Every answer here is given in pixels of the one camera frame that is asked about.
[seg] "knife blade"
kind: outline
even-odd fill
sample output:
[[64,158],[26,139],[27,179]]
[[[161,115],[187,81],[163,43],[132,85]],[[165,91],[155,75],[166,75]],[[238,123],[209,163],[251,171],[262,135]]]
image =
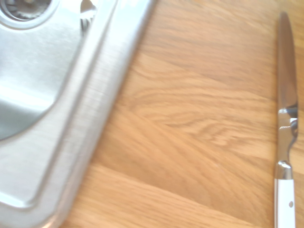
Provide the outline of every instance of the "knife blade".
[[275,228],[295,228],[295,191],[289,152],[297,139],[298,99],[294,39],[288,14],[278,28],[278,141],[275,164]]

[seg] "knife bolster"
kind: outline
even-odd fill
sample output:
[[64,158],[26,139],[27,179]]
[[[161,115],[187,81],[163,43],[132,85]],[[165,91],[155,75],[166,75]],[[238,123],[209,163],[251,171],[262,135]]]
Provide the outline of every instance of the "knife bolster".
[[288,161],[279,161],[275,164],[275,178],[279,180],[292,180],[293,169]]

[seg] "wood grain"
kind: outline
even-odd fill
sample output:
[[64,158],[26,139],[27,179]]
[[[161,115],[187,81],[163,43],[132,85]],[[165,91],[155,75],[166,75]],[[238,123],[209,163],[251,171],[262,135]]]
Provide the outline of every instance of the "wood grain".
[[295,41],[304,227],[304,1],[159,0],[62,228],[272,228],[281,10]]

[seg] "white knife handle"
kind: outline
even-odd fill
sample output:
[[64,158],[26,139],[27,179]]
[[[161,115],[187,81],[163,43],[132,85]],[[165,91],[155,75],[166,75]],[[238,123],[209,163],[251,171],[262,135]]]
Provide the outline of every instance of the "white knife handle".
[[295,228],[294,180],[275,179],[275,228]]

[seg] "brushed metal surface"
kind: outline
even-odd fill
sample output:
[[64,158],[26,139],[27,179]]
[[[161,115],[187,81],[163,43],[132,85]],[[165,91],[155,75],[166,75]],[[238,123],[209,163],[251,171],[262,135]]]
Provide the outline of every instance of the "brushed metal surface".
[[153,2],[102,1],[58,101],[0,141],[1,228],[54,228],[64,220]]
[[52,2],[53,16],[33,29],[0,24],[0,140],[28,128],[53,105],[76,55],[81,0]]

